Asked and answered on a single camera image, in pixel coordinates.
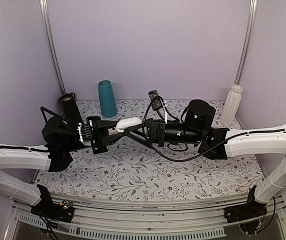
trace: white cylinder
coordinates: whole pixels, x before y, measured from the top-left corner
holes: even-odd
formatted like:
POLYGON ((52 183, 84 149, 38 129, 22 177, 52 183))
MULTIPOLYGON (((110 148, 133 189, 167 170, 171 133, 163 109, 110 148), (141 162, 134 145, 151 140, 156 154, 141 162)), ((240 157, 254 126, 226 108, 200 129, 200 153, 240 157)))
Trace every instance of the white cylinder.
POLYGON ((241 102, 241 92, 243 88, 240 85, 233 84, 229 91, 221 118, 221 122, 225 125, 231 125, 236 115, 239 103, 241 102))

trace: blue cup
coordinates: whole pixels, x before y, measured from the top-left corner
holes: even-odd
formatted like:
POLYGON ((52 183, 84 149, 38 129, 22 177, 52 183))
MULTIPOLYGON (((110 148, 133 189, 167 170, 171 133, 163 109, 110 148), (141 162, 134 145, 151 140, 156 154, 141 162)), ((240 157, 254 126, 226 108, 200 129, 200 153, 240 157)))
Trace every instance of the blue cup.
POLYGON ((98 95, 102 115, 106 118, 115 116, 117 114, 117 108, 110 81, 103 80, 98 83, 98 95))

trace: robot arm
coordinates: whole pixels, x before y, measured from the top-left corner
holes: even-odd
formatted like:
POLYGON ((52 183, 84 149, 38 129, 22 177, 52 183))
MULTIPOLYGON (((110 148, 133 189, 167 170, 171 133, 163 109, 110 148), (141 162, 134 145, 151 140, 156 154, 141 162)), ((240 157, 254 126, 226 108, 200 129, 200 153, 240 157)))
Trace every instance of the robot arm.
MULTIPOLYGON (((286 187, 286 124, 254 130, 212 128, 210 126, 215 109, 201 100, 191 101, 184 112, 186 117, 182 123, 147 119, 143 123, 135 124, 136 120, 133 119, 133 124, 130 125, 132 121, 127 119, 124 122, 127 127, 122 131, 118 131, 117 125, 123 123, 89 117, 87 125, 79 127, 79 133, 82 141, 87 145, 91 143, 95 154, 106 152, 106 146, 114 144, 123 136, 132 138, 149 148, 153 148, 152 144, 156 143, 163 147, 164 143, 168 142, 194 144, 194 146, 200 144, 198 152, 209 159, 227 159, 249 154, 284 154, 285 158, 271 175, 250 190, 247 203, 227 207, 224 211, 224 216, 230 223, 266 214, 266 203, 286 187)), ((172 161, 184 162, 190 159, 172 159, 172 161)))
POLYGON ((73 160, 70 152, 86 148, 78 133, 59 117, 46 121, 42 130, 46 145, 13 146, 0 144, 0 193, 32 206, 32 213, 45 218, 71 222, 71 202, 53 203, 47 188, 14 178, 1 169, 36 169, 60 172, 73 160))
MULTIPOLYGON (((148 109, 164 108, 166 104, 156 94, 151 98, 148 109)), ((107 146, 126 136, 156 150, 164 143, 199 145, 198 156, 209 159, 227 159, 247 154, 278 153, 286 155, 286 124, 266 129, 235 130, 212 128, 215 108, 202 100, 192 100, 183 111, 185 120, 143 121, 130 118, 120 121, 101 120, 98 116, 88 117, 87 124, 70 126, 68 121, 54 115, 47 121, 42 134, 47 142, 44 146, 7 146, 0 144, 0 169, 25 168, 49 172, 60 172, 73 160, 70 152, 92 147, 94 154, 104 153, 107 146)), ((194 159, 169 160, 184 162, 194 159)), ((266 203, 270 198, 286 187, 286 157, 273 173, 258 186, 254 186, 248 195, 247 203, 225 209, 224 216, 228 222, 236 222, 266 213, 266 203)), ((41 185, 31 185, 19 181, 0 170, 0 193, 16 198, 34 206, 33 211, 60 221, 70 222, 73 208, 70 202, 54 204, 48 190, 41 185)))

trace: patterned table surface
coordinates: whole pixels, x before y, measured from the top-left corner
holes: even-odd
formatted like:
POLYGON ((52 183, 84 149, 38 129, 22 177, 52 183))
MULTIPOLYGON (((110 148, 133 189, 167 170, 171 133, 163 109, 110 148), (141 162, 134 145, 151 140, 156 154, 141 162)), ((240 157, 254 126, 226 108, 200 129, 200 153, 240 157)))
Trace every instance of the patterned table surface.
MULTIPOLYGON (((169 100, 168 109, 177 117, 188 105, 188 100, 169 100)), ((216 108, 213 127, 240 129, 236 119, 230 126, 220 122, 223 101, 208 101, 216 108)), ((144 116, 148 100, 118 100, 120 120, 144 116)), ((79 101, 78 107, 85 120, 100 116, 98 101, 79 101)), ((158 118, 151 111, 149 117, 158 118)), ((254 155, 227 160, 209 160, 200 157, 188 162, 171 162, 153 150, 124 137, 109 151, 93 154, 91 148, 72 153, 74 161, 63 172, 40 171, 36 184, 50 192, 83 198, 119 201, 176 201, 223 197, 245 193, 263 179, 254 155)), ((173 152, 166 147, 161 152, 176 159, 197 154, 190 145, 186 152, 173 152)))

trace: black cup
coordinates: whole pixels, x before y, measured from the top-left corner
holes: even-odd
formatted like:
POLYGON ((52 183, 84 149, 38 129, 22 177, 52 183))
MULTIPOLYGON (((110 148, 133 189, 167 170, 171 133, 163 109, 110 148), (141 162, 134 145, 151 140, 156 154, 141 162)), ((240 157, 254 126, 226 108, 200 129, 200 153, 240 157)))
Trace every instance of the black cup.
POLYGON ((73 127, 74 129, 77 129, 77 124, 78 123, 84 123, 82 120, 82 116, 79 112, 79 109, 77 107, 76 104, 76 96, 73 92, 71 93, 66 93, 64 95, 62 95, 59 98, 59 101, 62 103, 62 107, 63 107, 63 112, 64 112, 64 117, 76 124, 74 124, 73 127))

